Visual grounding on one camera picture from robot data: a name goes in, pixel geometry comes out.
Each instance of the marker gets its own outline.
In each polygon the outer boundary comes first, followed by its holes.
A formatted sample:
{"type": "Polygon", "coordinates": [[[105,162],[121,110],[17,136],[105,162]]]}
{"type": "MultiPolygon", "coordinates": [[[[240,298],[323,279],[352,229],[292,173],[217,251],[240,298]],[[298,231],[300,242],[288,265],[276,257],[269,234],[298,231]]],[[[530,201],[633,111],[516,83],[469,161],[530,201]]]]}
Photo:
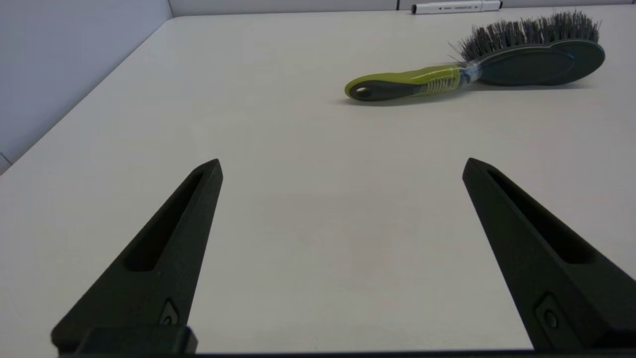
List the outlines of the marker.
{"type": "Polygon", "coordinates": [[[501,0],[445,1],[443,3],[413,4],[411,13],[473,13],[497,11],[504,3],[501,0]]]}

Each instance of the brush head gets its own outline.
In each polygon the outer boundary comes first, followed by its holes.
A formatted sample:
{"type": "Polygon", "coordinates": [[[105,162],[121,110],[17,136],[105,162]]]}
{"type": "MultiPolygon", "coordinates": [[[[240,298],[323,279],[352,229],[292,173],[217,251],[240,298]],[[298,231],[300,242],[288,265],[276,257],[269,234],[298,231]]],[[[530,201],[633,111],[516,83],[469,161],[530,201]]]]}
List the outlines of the brush head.
{"type": "Polygon", "coordinates": [[[600,22],[580,11],[501,20],[473,33],[455,48],[478,60],[480,81],[492,85],[560,85],[594,72],[605,60],[598,44],[600,22]]]}

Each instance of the brush bristles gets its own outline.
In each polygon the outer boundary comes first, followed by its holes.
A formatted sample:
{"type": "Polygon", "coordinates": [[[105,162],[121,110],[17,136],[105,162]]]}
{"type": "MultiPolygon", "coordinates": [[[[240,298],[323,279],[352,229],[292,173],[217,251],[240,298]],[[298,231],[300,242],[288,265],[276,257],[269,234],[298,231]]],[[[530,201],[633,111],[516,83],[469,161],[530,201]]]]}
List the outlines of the brush bristles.
{"type": "Polygon", "coordinates": [[[554,13],[552,16],[501,20],[485,27],[473,26],[473,33],[459,42],[458,51],[465,61],[477,59],[506,47],[551,43],[561,39],[587,39],[598,42],[600,22],[580,11],[554,13]]]}

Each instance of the hairbrush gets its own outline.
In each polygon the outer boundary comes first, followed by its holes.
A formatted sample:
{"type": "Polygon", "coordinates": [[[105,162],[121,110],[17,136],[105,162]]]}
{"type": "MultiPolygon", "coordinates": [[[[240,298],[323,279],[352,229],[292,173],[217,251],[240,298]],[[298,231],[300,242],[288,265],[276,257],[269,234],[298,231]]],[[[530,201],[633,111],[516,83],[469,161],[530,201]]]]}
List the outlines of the hairbrush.
{"type": "Polygon", "coordinates": [[[501,20],[472,34],[457,47],[464,62],[402,73],[356,78],[345,87],[360,101],[384,101],[450,92],[475,81],[498,86],[562,85],[579,80],[603,64],[599,22],[580,11],[501,20]]]}

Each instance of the table surface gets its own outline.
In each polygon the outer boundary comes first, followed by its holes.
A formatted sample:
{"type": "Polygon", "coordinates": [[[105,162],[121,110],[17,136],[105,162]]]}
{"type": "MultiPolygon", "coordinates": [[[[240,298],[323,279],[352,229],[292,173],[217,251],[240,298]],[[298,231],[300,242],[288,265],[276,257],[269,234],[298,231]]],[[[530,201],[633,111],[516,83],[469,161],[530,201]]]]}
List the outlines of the table surface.
{"type": "Polygon", "coordinates": [[[0,352],[52,327],[197,165],[225,173],[199,352],[530,348],[461,180],[497,166],[636,276],[636,6],[570,85],[378,104],[351,79],[448,62],[473,24],[552,8],[168,21],[0,176],[0,352]]]}

